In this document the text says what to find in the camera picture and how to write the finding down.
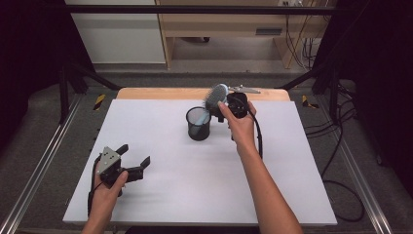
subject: black panel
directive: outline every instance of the black panel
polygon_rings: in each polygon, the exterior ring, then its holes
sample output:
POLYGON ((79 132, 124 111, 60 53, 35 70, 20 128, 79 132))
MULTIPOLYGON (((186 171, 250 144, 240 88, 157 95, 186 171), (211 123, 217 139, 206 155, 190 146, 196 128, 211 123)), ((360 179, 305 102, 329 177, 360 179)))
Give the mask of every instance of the black panel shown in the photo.
MULTIPOLYGON (((357 109, 377 152, 413 196, 412 7, 408 0, 370 1, 341 45, 336 67, 341 79, 357 84, 357 109)), ((331 19, 331 25, 339 24, 345 19, 331 19)), ((328 58, 339 37, 337 28, 329 29, 318 63, 328 58)))
POLYGON ((31 0, 0 3, 0 150, 26 112, 29 96, 57 84, 66 62, 94 71, 72 17, 43 6, 31 0))

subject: black mesh cup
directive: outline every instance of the black mesh cup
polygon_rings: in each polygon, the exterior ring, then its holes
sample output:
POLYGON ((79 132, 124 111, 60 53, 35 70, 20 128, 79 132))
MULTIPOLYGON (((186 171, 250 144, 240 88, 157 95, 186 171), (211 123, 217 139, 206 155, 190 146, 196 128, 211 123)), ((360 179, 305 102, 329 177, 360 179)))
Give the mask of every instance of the black mesh cup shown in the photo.
POLYGON ((188 135, 193 140, 204 140, 209 136, 210 115, 205 108, 193 107, 186 113, 188 135))

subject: forearm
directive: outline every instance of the forearm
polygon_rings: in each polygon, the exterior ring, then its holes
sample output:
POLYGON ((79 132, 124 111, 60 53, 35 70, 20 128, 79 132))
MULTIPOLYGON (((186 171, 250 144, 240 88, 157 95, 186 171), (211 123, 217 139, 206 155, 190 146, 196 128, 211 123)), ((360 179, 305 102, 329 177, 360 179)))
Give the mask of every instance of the forearm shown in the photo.
POLYGON ((239 148, 262 234, 302 233, 255 147, 239 148))

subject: white table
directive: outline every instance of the white table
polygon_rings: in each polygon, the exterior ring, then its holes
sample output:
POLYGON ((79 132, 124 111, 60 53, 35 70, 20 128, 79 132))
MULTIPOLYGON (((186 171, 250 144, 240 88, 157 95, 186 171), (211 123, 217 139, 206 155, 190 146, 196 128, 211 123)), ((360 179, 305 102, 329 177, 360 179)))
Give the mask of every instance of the white table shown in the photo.
MULTIPOLYGON (((292 101, 256 100, 264 162, 302 225, 333 225, 314 157, 292 101)), ((212 117, 210 135, 187 135, 186 111, 200 99, 115 99, 63 221, 83 224, 94 159, 127 143, 122 166, 151 156, 144 179, 128 183, 112 215, 124 225, 256 225, 244 170, 227 124, 212 117)))

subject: wooden table edge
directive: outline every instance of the wooden table edge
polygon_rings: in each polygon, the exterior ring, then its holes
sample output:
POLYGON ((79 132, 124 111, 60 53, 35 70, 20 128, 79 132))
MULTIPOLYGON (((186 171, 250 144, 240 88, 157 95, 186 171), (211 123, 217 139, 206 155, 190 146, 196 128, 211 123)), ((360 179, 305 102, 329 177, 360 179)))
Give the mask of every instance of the wooden table edge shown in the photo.
MULTIPOLYGON (((286 90, 254 89, 261 94, 246 94, 248 100, 290 101, 286 90)), ((123 88, 116 99, 204 99, 209 91, 208 88, 123 88)))

